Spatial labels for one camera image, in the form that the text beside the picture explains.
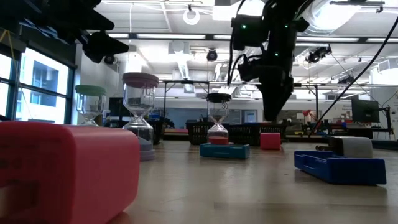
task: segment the pink hourglass cap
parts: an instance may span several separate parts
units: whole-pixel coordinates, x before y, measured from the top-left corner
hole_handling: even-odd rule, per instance
[[[159,78],[143,72],[127,72],[123,74],[122,81],[133,88],[153,88],[159,84]]]

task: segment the window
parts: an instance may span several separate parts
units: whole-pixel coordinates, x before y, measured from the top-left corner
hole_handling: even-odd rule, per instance
[[[63,124],[66,99],[23,88],[21,100],[17,101],[16,119],[20,121],[43,121]]]
[[[10,78],[11,58],[0,54],[0,77]]]
[[[7,97],[8,97],[8,85],[0,83],[0,115],[3,116],[6,115]]]
[[[21,105],[22,105],[22,91],[18,91],[18,98],[17,98],[17,113],[21,112]]]
[[[16,120],[63,124],[68,76],[67,66],[26,49],[21,57]]]
[[[69,68],[32,49],[26,49],[21,58],[21,83],[67,94]]]

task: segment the computer monitor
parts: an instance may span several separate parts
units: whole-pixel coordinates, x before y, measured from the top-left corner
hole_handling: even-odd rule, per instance
[[[351,100],[354,122],[380,122],[379,103],[370,100]]]
[[[111,116],[130,117],[130,111],[123,105],[123,97],[110,97],[109,110],[111,111]]]

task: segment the black crate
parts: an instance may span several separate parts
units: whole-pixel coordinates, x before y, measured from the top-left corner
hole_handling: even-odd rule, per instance
[[[163,121],[148,121],[148,123],[154,128],[154,145],[157,145],[163,140],[166,124]]]
[[[260,146],[260,133],[280,133],[285,139],[286,125],[284,124],[237,124],[229,126],[229,141],[235,144],[250,144]]]
[[[207,143],[207,131],[213,127],[213,122],[187,123],[189,142],[193,145]],[[223,124],[228,130],[229,124]]]

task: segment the hourglass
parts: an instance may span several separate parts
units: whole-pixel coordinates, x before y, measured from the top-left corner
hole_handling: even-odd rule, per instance
[[[217,145],[227,145],[228,130],[224,128],[222,122],[228,116],[228,103],[231,95],[226,93],[210,93],[206,97],[209,102],[208,116],[214,122],[213,127],[208,130],[207,142]]]
[[[123,129],[132,131],[139,139],[141,160],[155,158],[153,150],[154,129],[144,116],[149,114],[155,105],[155,89],[159,78],[146,73],[123,74],[123,105],[131,112],[131,121]]]
[[[100,86],[77,85],[76,110],[85,118],[79,125],[98,126],[94,118],[104,110],[106,100],[106,90]]]

